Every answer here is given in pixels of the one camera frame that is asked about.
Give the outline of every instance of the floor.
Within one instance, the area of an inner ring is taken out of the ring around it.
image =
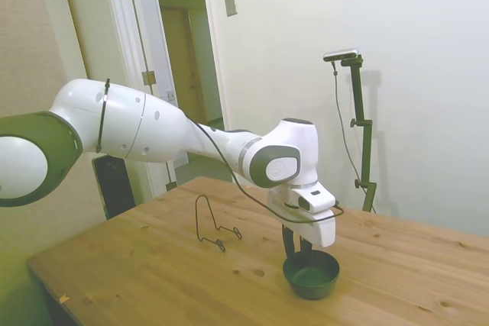
[[[175,169],[176,181],[179,185],[189,182],[197,177],[211,177],[223,181],[232,181],[231,173],[223,162],[207,157],[195,157],[187,164]]]

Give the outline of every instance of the wood grain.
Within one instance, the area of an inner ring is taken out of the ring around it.
[[[265,192],[250,189],[265,199]],[[227,251],[200,243],[201,233]],[[327,251],[341,266],[334,293],[297,298],[282,274],[280,224],[228,182],[199,178],[140,205],[30,262],[80,324],[480,325],[489,324],[489,240],[346,210]]]

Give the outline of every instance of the cable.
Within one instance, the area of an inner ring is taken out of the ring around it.
[[[325,218],[321,218],[321,219],[312,219],[312,220],[308,220],[308,221],[296,221],[296,220],[293,220],[293,219],[289,219],[289,218],[286,218],[280,214],[278,214],[276,211],[274,211],[273,209],[270,209],[268,208],[268,206],[266,206],[263,202],[261,202],[260,200],[256,199],[254,196],[248,194],[245,189],[243,189],[241,187],[241,185],[239,184],[238,182],[238,179],[236,178],[236,175],[235,175],[235,172],[232,170],[231,166],[229,165],[228,161],[226,160],[226,158],[224,157],[224,154],[222,154],[221,150],[219,149],[219,147],[217,146],[217,144],[215,143],[214,139],[212,139],[212,137],[209,135],[209,133],[202,127],[200,126],[200,124],[197,124],[194,120],[192,120],[191,118],[189,118],[187,116],[187,118],[192,122],[194,123],[195,126],[198,127],[198,129],[201,130],[201,132],[204,133],[204,135],[207,136],[207,138],[211,141],[212,145],[214,146],[214,148],[217,150],[217,153],[219,153],[219,156],[221,157],[222,159],[222,162],[224,162],[224,164],[226,165],[226,167],[229,169],[229,172],[231,173],[231,176],[233,178],[233,180],[236,182],[236,185],[238,186],[238,189],[245,195],[247,196],[248,198],[250,198],[251,200],[253,200],[254,202],[256,202],[257,204],[259,204],[259,206],[262,206],[263,208],[267,209],[270,213],[272,213],[273,215],[275,215],[276,217],[282,219],[283,221],[287,221],[289,223],[295,223],[295,224],[310,224],[310,223],[317,223],[319,221],[327,221],[328,219],[331,219],[331,218],[336,218],[336,217],[339,217],[340,215],[342,215],[344,213],[343,209],[340,208],[339,205],[333,205],[333,208],[337,208],[340,212],[337,213],[337,214],[334,214],[334,215],[330,215],[328,217],[325,217]]]
[[[346,144],[345,127],[343,126],[343,117],[342,117],[342,112],[339,108],[339,101],[338,101],[338,71],[336,70],[336,65],[335,65],[334,61],[331,62],[331,65],[333,65],[333,76],[335,76],[336,109],[338,110],[339,122],[340,122],[340,125],[342,127],[343,144],[345,145],[346,154],[348,155],[348,159],[350,160],[351,166],[353,167],[353,170],[355,171],[355,175],[357,176],[357,179],[360,182],[361,181],[360,175],[358,175],[357,167],[353,163],[353,159],[351,158],[350,150],[348,149],[348,145]],[[361,187],[361,189],[363,190],[364,194],[367,195],[367,191],[365,191],[365,189],[363,187]],[[374,211],[375,214],[377,214],[373,205],[372,205],[372,210]]]

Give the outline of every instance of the green metal stand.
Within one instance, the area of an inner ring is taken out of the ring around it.
[[[360,68],[364,60],[361,55],[342,60],[342,66],[349,66],[351,70],[351,84],[353,87],[353,100],[355,103],[355,117],[351,120],[350,127],[360,126],[364,128],[363,147],[361,153],[361,178],[355,180],[355,187],[367,190],[365,195],[363,211],[371,211],[374,203],[375,190],[377,183],[370,182],[370,160],[372,149],[372,120],[365,120],[364,102],[361,94]]]

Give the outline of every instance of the green bowl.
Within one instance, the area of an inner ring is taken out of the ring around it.
[[[321,299],[330,295],[335,288],[339,263],[326,252],[295,252],[283,263],[283,274],[299,297]]]

